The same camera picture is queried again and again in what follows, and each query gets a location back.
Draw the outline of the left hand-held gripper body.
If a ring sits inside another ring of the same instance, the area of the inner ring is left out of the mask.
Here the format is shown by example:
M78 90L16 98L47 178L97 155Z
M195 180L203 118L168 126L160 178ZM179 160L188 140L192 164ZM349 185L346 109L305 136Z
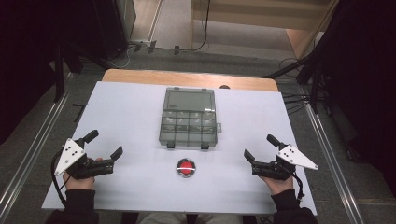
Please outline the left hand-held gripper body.
M58 176L63 172L67 172L75 179L85 179L112 174L113 168L114 161L112 159L102 161L90 159L83 147L76 141L68 138L61 151L61 157L54 174Z

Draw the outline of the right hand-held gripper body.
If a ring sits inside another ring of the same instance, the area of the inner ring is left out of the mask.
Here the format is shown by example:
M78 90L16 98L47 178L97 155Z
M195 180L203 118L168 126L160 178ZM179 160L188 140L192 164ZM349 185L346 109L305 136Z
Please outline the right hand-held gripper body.
M271 162L251 159L252 174L275 180L287 180L296 171L297 166L317 170L318 166L308 159L303 152L292 145L276 144L276 160Z

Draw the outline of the person's left hand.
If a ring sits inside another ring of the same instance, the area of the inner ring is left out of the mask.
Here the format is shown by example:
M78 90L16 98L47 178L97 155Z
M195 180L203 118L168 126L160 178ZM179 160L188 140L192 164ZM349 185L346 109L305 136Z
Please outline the person's left hand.
M63 179L67 190L72 190L72 189L92 190L95 181L93 177L89 177L85 179L75 179L68 173L63 174Z

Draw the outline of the person's right hand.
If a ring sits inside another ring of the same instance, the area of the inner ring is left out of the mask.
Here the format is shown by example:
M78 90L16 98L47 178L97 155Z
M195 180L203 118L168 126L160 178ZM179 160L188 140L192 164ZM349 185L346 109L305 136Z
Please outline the person's right hand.
M289 177L287 180L276 180L273 178L261 176L261 180L269 188L272 195L277 195L283 191L293 189L293 179Z

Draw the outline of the white table board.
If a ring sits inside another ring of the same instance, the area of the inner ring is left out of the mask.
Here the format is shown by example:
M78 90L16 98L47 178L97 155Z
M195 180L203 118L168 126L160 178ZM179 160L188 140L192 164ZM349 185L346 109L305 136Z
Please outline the white table board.
M95 206L101 210L271 214L276 208L265 184L251 173L247 149L259 161L273 161L276 148L266 137L294 143L286 107L273 91L215 91L221 131L208 151L169 149L159 142L166 88L162 85L99 82L75 130L98 137L85 146L92 158L123 148L111 175L95 179ZM177 163L195 163L183 178Z

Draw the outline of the round tin with red lid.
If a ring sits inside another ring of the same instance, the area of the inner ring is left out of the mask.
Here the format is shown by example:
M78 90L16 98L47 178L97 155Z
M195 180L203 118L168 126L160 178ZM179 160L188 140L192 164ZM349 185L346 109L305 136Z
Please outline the round tin with red lid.
M196 166L192 160L184 158L177 163L176 170L181 177L189 178L194 175L196 171Z

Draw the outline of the clear grey plastic organizer box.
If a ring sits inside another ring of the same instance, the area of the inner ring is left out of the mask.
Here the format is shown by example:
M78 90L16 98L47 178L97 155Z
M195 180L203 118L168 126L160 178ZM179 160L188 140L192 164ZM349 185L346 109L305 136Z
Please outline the clear grey plastic organizer box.
M215 92L167 88L159 135L162 146L209 149L218 142Z

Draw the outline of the black metal stand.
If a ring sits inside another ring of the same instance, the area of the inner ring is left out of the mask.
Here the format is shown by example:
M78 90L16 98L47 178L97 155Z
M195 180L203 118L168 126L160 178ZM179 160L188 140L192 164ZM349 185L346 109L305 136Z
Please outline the black metal stand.
M64 95L64 63L72 73L80 73L83 65L78 58L78 51L71 43L58 44L54 50L55 57L55 86L54 102L58 103Z
M312 51L307 56L296 62L279 69L270 75L262 75L262 78L278 78L286 75L288 72L301 67L301 71L296 80L298 84L306 84L312 80L311 93L309 96L309 104L315 113L318 113L318 91L321 73L321 63L318 61L318 53Z

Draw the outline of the wooden table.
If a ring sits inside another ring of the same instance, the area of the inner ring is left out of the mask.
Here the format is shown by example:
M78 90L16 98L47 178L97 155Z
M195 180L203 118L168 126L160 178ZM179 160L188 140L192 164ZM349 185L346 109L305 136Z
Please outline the wooden table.
M235 77L172 71L108 69L105 71L102 80L107 82L130 82L198 88L216 89L227 86L231 90L278 91L276 82L271 78Z

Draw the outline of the black cabinet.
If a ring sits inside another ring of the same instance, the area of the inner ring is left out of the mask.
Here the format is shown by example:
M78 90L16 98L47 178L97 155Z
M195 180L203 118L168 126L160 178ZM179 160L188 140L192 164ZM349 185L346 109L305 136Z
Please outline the black cabinet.
M134 29L134 0L93 0L99 24L99 55L115 57L127 49Z

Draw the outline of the light wooden furniture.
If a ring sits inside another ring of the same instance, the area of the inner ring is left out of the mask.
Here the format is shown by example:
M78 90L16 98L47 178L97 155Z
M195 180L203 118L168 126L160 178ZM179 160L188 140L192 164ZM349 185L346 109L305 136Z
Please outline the light wooden furniture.
M191 24L210 21L283 28L294 55L302 59L327 29L340 0L190 0Z

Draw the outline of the aluminium floor rail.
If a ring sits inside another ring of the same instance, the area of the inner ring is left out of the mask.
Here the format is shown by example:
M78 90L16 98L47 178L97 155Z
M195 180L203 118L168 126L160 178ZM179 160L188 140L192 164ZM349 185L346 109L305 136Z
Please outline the aluminium floor rail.
M311 105L306 106L308 117L310 118L313 129L317 135L320 148L324 154L324 158L329 166L332 174L332 179L339 193L342 204L346 210L350 224L366 224L361 211L358 207L357 201L347 183L347 180L342 172L338 160L332 150L332 145L329 141L327 134L324 131L321 120L314 112Z
M35 139L29 146L21 164L7 185L5 191L0 197L0 223L3 223L9 211L11 210L13 204L18 198L19 193L26 181L28 175L30 174L38 155L41 152L44 144L47 141L50 132L57 121L60 113L64 108L64 104L69 97L69 91L66 91L63 96L59 99L57 103L54 103L50 108L48 115L46 116L43 124L41 125Z

